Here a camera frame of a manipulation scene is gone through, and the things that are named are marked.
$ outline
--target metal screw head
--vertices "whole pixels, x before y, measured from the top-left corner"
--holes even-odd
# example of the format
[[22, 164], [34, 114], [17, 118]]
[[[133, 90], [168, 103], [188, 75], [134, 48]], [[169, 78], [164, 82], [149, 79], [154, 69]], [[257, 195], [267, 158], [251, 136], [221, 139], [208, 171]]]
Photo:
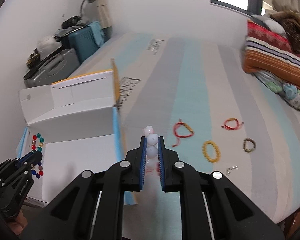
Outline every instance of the metal screw head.
[[83, 171], [82, 173], [81, 173], [81, 176], [83, 177], [83, 178], [89, 178], [90, 176], [92, 175], [92, 172], [91, 171]]
[[183, 167], [185, 166], [185, 164], [184, 164], [183, 162], [175, 162], [175, 163], [174, 163], [174, 166], [175, 166], [176, 168], [181, 169], [181, 168], [183, 168]]
[[123, 168], [126, 168], [130, 165], [130, 162], [129, 161], [122, 161], [120, 162], [120, 166], [123, 167]]
[[222, 173], [219, 171], [215, 171], [214, 173], [212, 173], [212, 177], [214, 177], [215, 179], [221, 179]]

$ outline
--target hand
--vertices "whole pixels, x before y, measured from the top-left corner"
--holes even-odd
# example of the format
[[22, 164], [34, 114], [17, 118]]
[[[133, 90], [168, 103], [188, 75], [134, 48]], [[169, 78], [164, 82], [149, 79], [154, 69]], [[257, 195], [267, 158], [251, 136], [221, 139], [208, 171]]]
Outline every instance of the hand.
[[28, 224], [27, 219], [23, 216], [22, 211], [20, 210], [18, 216], [13, 222], [8, 222], [8, 227], [18, 236], [21, 234], [22, 230]]

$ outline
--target bed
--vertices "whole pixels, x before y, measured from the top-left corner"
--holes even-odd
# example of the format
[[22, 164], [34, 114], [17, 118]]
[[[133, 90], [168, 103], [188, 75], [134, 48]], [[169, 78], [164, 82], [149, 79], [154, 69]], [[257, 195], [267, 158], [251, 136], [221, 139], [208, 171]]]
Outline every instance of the bed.
[[[137, 148], [142, 128], [152, 125], [166, 147], [198, 171], [226, 174], [238, 166], [228, 178], [273, 222], [300, 207], [300, 112], [242, 70], [240, 51], [196, 39], [127, 33], [110, 39], [72, 76], [110, 67], [111, 58], [121, 79], [126, 149]], [[232, 117], [244, 122], [242, 128], [221, 128]], [[194, 136], [172, 148], [172, 127], [179, 119]], [[245, 138], [256, 142], [255, 151], [243, 150]], [[202, 154], [207, 140], [221, 151], [217, 163]], [[208, 153], [214, 156], [212, 147]], [[136, 199], [137, 205], [124, 208], [123, 236], [182, 238], [179, 195], [161, 192], [156, 171], [146, 176]]]

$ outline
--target suitcase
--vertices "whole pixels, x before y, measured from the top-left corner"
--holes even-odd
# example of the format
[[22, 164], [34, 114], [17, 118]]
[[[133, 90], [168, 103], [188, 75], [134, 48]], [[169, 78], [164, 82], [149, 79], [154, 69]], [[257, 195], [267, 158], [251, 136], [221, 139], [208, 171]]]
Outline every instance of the suitcase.
[[80, 66], [74, 49], [64, 49], [47, 60], [39, 70], [25, 80], [27, 88], [49, 85], [68, 78]]
[[89, 26], [70, 32], [61, 38], [61, 42], [65, 48], [75, 49], [80, 64], [99, 49]]

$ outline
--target white cardboard box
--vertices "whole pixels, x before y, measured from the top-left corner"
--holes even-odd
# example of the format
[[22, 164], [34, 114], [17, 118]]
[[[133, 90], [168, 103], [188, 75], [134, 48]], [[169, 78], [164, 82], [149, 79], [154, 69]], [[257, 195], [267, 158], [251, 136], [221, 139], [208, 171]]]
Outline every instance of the white cardboard box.
[[[19, 98], [27, 128], [18, 157], [31, 151], [32, 135], [44, 138], [44, 175], [34, 177], [29, 197], [49, 203], [82, 171], [105, 171], [124, 159], [115, 64], [110, 70], [23, 89]], [[125, 200], [134, 204], [130, 194]]]

